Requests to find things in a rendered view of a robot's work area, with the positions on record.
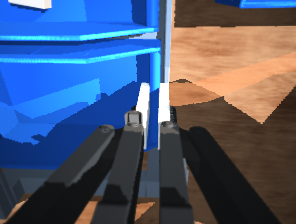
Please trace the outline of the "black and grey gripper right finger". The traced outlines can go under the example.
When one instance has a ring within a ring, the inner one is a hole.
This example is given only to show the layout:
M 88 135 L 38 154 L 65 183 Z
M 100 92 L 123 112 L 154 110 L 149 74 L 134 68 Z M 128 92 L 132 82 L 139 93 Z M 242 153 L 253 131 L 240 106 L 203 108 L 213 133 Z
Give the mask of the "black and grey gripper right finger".
M 281 224 L 207 129 L 179 127 L 168 83 L 160 83 L 158 150 L 159 224 L 195 224 L 183 158 L 218 224 Z

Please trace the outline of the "grey metal shelf rack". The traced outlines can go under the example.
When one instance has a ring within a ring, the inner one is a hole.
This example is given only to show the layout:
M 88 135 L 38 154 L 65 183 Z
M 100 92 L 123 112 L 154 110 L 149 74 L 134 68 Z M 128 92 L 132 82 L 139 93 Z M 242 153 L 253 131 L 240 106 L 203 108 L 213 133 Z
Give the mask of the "grey metal shelf rack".
M 104 39 L 155 39 L 161 41 L 160 83 L 168 83 L 170 71 L 172 0 L 159 0 L 158 32 L 104 38 Z M 138 197 L 159 198 L 158 146 L 148 150 L 147 171 L 141 170 Z M 56 170 L 5 169 L 0 166 L 0 219 L 8 218 L 24 193 L 33 194 Z M 103 196 L 111 170 L 93 196 Z

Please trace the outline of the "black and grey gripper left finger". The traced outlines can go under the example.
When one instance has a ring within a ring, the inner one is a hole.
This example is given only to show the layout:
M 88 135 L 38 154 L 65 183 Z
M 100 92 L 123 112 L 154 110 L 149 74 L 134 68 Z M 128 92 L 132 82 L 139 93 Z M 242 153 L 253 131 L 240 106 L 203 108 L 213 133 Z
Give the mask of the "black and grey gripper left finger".
M 75 224 L 110 170 L 90 224 L 134 224 L 149 114 L 150 86 L 142 83 L 125 126 L 97 127 L 3 224 Z

